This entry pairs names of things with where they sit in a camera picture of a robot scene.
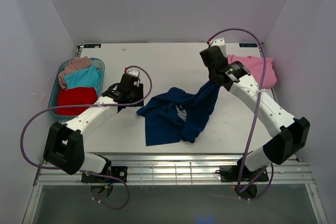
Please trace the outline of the dark blue t shirt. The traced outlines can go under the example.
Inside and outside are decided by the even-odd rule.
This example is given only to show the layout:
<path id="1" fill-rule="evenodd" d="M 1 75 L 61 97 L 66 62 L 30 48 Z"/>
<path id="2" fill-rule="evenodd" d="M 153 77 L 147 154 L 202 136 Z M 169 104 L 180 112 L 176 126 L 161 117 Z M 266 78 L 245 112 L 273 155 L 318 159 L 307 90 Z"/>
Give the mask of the dark blue t shirt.
<path id="1" fill-rule="evenodd" d="M 219 90 L 208 81 L 196 94 L 173 87 L 151 98 L 137 110 L 145 118 L 146 146 L 194 143 L 214 111 Z"/>

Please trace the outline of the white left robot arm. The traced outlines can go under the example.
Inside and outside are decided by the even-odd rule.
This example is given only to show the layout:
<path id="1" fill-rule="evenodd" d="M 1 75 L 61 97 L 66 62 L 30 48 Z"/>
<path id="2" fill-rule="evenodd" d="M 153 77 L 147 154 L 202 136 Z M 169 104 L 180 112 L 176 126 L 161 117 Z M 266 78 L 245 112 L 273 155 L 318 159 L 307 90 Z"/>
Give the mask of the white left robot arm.
<path id="1" fill-rule="evenodd" d="M 85 140 L 103 122 L 132 104 L 142 106 L 143 84 L 140 72 L 128 70 L 121 81 L 101 94 L 95 106 L 65 124 L 54 123 L 48 132 L 43 159 L 69 175 L 76 172 L 93 172 L 94 177 L 105 182 L 111 177 L 109 160 L 85 151 Z"/>

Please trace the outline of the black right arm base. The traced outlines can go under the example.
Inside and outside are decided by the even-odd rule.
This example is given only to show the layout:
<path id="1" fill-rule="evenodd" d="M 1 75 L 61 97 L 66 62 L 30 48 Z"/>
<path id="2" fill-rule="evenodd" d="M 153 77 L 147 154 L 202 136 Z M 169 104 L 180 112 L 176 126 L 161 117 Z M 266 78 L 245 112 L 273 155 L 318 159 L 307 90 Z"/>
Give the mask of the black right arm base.
<path id="1" fill-rule="evenodd" d="M 268 182 L 269 177 L 267 171 L 262 167 L 254 172 L 250 172 L 244 167 L 242 173 L 242 181 L 249 182 L 253 180 L 260 172 L 260 176 L 256 179 L 256 182 Z M 239 166 L 238 165 L 223 165 L 220 166 L 218 170 L 215 171 L 216 174 L 219 174 L 222 182 L 237 182 L 239 175 Z"/>

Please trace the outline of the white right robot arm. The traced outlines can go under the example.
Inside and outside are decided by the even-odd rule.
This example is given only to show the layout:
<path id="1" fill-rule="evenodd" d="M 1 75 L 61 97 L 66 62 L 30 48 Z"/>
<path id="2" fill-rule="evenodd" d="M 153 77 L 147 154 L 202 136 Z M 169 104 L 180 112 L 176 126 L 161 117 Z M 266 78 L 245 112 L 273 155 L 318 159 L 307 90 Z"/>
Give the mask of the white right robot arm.
<path id="1" fill-rule="evenodd" d="M 210 81 L 224 87 L 251 111 L 257 112 L 258 119 L 271 137 L 262 147 L 238 161 L 237 174 L 240 179 L 250 180 L 269 164 L 281 165 L 305 146 L 309 121 L 304 117 L 296 118 L 262 91 L 244 64 L 239 61 L 229 63 L 219 46 L 208 47 L 200 55 L 208 69 Z"/>

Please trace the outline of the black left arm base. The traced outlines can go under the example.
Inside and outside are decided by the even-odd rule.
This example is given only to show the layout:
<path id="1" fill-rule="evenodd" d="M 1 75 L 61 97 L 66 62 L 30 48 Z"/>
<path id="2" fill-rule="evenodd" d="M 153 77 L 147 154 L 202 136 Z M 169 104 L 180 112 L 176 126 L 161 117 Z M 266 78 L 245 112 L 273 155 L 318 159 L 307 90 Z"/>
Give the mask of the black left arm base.
<path id="1" fill-rule="evenodd" d="M 101 175 L 107 175 L 116 177 L 118 179 L 127 181 L 128 167 L 127 166 L 108 166 L 104 168 Z M 81 182 L 82 183 L 110 183 L 112 179 L 105 177 L 97 177 L 93 175 L 88 175 L 86 173 L 82 173 Z"/>

